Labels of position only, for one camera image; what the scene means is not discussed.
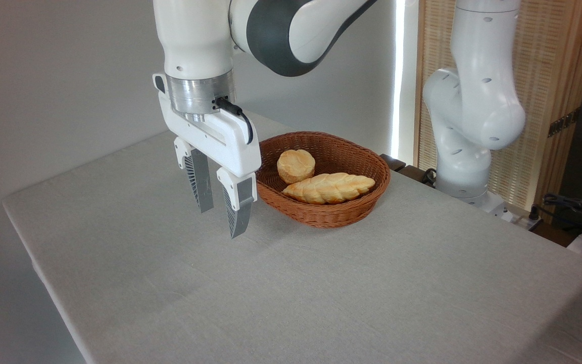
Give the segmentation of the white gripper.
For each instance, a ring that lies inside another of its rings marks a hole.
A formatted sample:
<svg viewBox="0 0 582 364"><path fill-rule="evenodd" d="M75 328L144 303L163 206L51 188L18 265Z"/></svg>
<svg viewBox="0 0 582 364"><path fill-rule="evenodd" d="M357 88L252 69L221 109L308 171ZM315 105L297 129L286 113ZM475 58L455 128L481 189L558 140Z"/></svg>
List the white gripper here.
<svg viewBox="0 0 582 364"><path fill-rule="evenodd" d="M171 105L165 74L153 74L160 108L169 130L176 134L175 153L201 213L213 209L208 157L221 167L217 177L223 188L231 238L247 230L252 204L257 201L256 172L261 167L257 133L242 117L226 110L186 116Z"/></svg>

